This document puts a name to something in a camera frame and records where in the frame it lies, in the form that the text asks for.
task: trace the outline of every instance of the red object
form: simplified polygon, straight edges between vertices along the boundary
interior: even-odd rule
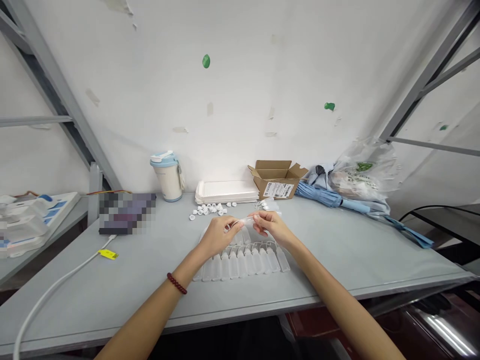
[[[187,295],[187,290],[185,290],[185,288],[179,284],[179,282],[177,280],[175,280],[175,278],[172,276],[172,274],[169,272],[166,277],[168,278],[168,280],[171,281],[171,283],[173,285],[175,285],[175,287],[180,290],[180,292],[183,294],[183,295]]]

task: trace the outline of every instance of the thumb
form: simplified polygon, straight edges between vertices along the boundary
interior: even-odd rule
[[[253,215],[253,220],[257,225],[261,226],[264,229],[270,230],[270,228],[272,227],[272,223],[270,221],[265,220],[258,214]]]
[[[230,230],[228,230],[228,232],[225,234],[225,237],[227,239],[230,239],[230,241],[232,241],[234,236],[242,229],[243,226],[244,226],[244,223],[242,221],[237,222],[235,225],[231,227]]]

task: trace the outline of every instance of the hand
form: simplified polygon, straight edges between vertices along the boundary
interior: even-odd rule
[[[282,218],[275,211],[255,211],[248,216],[253,216],[253,228],[260,235],[267,237],[268,231],[281,246],[287,250],[290,246],[300,243],[300,240],[285,225]]]
[[[233,216],[219,216],[210,221],[205,235],[196,246],[204,257],[204,261],[219,254],[230,244],[235,234],[244,226],[243,222],[237,221],[238,219]]]

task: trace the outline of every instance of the forearm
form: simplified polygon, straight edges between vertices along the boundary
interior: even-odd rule
[[[287,249],[336,323],[364,360],[405,359],[392,340],[300,241]]]
[[[203,255],[195,248],[172,275],[187,288],[203,263]],[[181,297],[182,293],[168,279],[165,280],[110,339],[96,359],[147,359]]]

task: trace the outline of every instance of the row of plastic bottles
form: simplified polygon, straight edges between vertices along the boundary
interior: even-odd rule
[[[230,254],[228,249],[207,260],[202,268],[195,274],[193,281],[226,281],[230,279],[246,278],[249,275],[270,274],[282,271],[290,271],[290,265],[283,250],[277,246],[274,250],[267,246],[266,250],[261,247],[252,250],[246,247],[245,250],[232,248]]]

